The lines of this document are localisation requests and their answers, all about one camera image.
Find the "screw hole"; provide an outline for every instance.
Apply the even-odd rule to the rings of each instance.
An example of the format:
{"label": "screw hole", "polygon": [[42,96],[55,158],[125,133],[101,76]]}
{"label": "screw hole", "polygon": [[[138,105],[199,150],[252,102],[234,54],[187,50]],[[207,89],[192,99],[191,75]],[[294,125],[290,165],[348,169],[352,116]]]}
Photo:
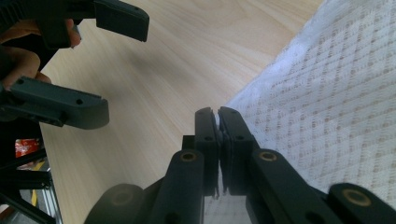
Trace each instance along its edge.
{"label": "screw hole", "polygon": [[122,191],[113,196],[111,202],[113,205],[122,206],[130,202],[134,198],[132,192]]}
{"label": "screw hole", "polygon": [[195,159],[197,158],[197,156],[192,152],[185,152],[181,154],[180,157],[182,161],[195,161]]}

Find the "white textured fabric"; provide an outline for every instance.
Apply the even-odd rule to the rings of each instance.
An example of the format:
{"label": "white textured fabric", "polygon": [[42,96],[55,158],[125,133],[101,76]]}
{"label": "white textured fabric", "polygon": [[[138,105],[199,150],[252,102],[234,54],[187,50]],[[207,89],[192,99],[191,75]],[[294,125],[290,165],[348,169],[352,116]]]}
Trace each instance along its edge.
{"label": "white textured fabric", "polygon": [[396,1],[329,0],[227,106],[309,185],[396,208]]}

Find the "black bracket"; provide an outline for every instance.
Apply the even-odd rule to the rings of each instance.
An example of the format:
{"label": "black bracket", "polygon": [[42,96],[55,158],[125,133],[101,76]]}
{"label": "black bracket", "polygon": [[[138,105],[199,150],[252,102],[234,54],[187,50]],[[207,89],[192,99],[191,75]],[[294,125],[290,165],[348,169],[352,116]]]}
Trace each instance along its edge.
{"label": "black bracket", "polygon": [[[204,196],[219,190],[219,161],[224,190],[247,195],[254,224],[396,223],[396,212],[367,189],[341,183],[325,194],[310,187],[279,152],[259,148],[236,110],[219,110],[219,129],[210,108],[197,111],[195,133],[183,137],[163,179],[145,190],[128,187],[127,193],[125,186],[132,185],[115,186],[86,223],[204,223]],[[136,193],[136,203],[114,203]]]}
{"label": "black bracket", "polygon": [[62,127],[95,129],[109,122],[107,100],[83,91],[21,77],[10,91],[0,85],[0,118],[26,118]]}
{"label": "black bracket", "polygon": [[30,161],[47,157],[45,149],[19,157],[0,167],[0,198],[37,223],[56,223],[56,219],[16,195],[12,189],[46,189],[52,186],[49,172],[15,170]]}

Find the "wooden surface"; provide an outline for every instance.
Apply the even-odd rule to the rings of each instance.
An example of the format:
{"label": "wooden surface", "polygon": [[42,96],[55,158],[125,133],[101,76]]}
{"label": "wooden surface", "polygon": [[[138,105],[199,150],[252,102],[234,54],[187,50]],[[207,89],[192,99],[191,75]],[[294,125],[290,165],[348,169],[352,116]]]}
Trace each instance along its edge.
{"label": "wooden surface", "polygon": [[225,105],[315,13],[320,0],[129,1],[150,15],[148,42],[85,20],[83,41],[43,73],[56,85],[103,96],[110,123],[83,131],[42,125],[64,223],[82,223],[119,183],[163,177],[194,112]]}

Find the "yellow object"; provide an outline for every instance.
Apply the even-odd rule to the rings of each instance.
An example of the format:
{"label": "yellow object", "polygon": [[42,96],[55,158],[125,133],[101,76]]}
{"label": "yellow object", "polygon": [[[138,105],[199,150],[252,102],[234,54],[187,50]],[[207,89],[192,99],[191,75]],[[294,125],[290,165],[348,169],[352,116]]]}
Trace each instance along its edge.
{"label": "yellow object", "polygon": [[[41,168],[41,166],[43,166],[43,164],[44,164],[44,161],[39,162],[39,163],[32,169],[32,171],[38,171],[38,170]],[[33,205],[33,206],[36,206],[36,205],[37,205],[37,194],[35,193],[35,189],[33,189],[33,191],[32,191],[32,200],[31,200],[31,202],[32,202],[32,205]]]}

